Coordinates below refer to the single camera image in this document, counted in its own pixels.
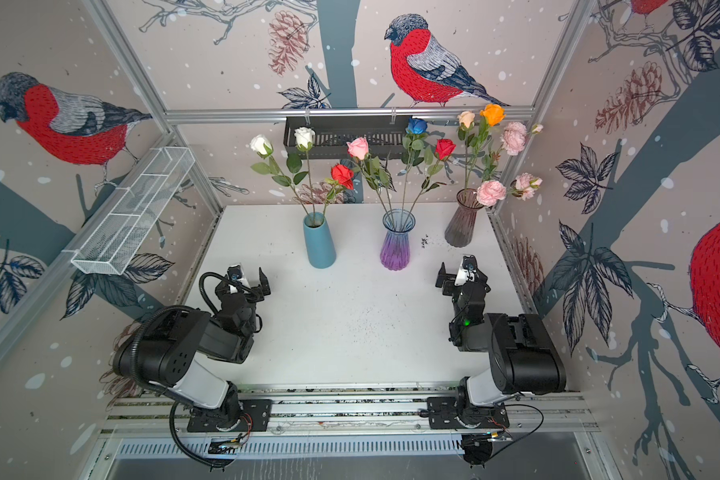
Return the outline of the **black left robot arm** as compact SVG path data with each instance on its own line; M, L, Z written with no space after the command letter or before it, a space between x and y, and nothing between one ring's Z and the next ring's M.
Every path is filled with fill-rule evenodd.
M117 349L114 373L199 414L235 422L241 411L237 387L195 356L245 362L263 327L257 305L271 294L268 277L262 270L258 275L251 286L240 265L224 275L202 274L198 288L208 309L172 305L154 313Z

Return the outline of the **blue purple glass vase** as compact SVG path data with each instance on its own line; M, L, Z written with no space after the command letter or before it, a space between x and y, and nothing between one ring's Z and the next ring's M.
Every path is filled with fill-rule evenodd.
M414 215L405 209L392 209L382 218L386 236L380 252L381 264L388 270L400 271L410 262L409 233L416 225Z

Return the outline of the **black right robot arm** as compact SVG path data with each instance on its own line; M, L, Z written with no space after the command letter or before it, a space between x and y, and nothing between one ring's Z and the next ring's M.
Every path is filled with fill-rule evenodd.
M486 353L489 360L485 371L460 381L454 405L458 417L475 423L517 394L565 390L565 368L538 315L485 311L491 288L475 257L463 257L455 273L441 266L435 286L452 301L451 344L462 353Z

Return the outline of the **teal ceramic vase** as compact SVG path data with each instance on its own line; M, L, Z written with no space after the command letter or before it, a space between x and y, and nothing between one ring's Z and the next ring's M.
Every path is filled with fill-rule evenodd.
M303 220L303 233L309 263L317 269L332 266L336 261L336 250L325 215L308 213Z

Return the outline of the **orange artificial rose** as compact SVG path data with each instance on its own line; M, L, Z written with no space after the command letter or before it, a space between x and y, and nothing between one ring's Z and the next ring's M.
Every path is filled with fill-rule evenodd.
M495 127L504 120L505 112L498 104L488 104L480 111L480 116L477 153L483 168L481 180L488 181L493 178L499 163L500 151L493 146L493 135Z

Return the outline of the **pink peony spray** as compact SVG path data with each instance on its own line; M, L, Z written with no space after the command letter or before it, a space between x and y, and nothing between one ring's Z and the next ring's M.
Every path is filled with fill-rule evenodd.
M477 189L477 202L485 207L492 207L499 201L512 196L523 201L533 198L541 187L543 180L530 173L523 173L517 176L509 186L505 186L498 180L483 182Z
M512 121L507 123L501 134L501 144L498 155L506 154L509 157L518 156L525 150L530 138L540 134L543 129L544 126L541 123L534 124L530 128L527 128L526 125L521 122Z

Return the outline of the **cream peach artificial rose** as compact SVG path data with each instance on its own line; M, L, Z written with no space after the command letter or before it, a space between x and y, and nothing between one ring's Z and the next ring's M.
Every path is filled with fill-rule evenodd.
M472 169L472 160L475 153L473 146L475 134L473 129L475 126L475 113L472 111L463 111L458 116L458 138L464 143L464 187L469 186L469 178Z

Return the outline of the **red artificial rose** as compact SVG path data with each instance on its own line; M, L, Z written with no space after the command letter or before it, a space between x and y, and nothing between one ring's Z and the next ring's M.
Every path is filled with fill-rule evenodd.
M354 171L342 164L334 165L330 170L330 177L324 183L328 187L323 201L322 214L326 216L329 205L335 204L346 191L354 190Z
M439 175L445 170L451 160L452 154L456 148L456 144L449 139L439 139L434 147L425 146L422 150L412 150L411 154L418 153L414 162L421 159L425 164L424 180L420 185L419 192L414 198L409 211L412 212L419 199L432 190L436 190L445 185L439 180Z

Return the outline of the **pink artificial rose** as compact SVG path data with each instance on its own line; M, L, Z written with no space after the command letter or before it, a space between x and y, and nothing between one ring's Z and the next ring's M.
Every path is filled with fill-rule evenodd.
M391 176L387 169L378 156L370 153L365 137L358 137L349 142L347 148L353 172L362 176L367 186L376 194L384 211L388 213L391 210L391 203L382 197L382 192L388 191L391 187Z

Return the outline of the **blue artificial rose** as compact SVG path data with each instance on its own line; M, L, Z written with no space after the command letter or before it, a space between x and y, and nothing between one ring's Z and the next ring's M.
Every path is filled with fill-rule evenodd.
M405 208L405 198L407 194L408 176L411 170L424 162L429 155L429 145L426 143L428 124L420 118L411 118L405 130L403 137L403 147L405 153L402 161L405 165L403 194L401 207Z

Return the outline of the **white artificial rose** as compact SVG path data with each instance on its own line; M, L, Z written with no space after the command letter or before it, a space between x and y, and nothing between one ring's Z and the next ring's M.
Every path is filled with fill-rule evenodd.
M294 195L297 194L295 182L301 167L296 172L289 174L282 170L274 157L272 142L264 135L256 135L249 143L249 147L257 154L260 161L253 164L251 168L261 175L268 175L280 186L288 187Z
M314 144L314 138L315 138L315 132L308 127L299 127L294 131L295 141L297 148L304 152L306 155L306 161L307 161L307 179L309 181L309 184L312 184L312 177L311 177L311 166L310 166L310 157L309 152L313 147ZM309 226L310 227L318 227L320 223L317 219L317 213L315 209L315 198L314 195L310 196L311 204L312 204L312 213L310 214L310 220L309 220Z

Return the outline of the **pink grey glass vase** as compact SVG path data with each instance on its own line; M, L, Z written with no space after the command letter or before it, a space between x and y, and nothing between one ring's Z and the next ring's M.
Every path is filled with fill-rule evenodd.
M466 247L473 238L478 212L483 205L478 201L477 191L465 188L457 194L458 207L444 234L446 242L457 248Z

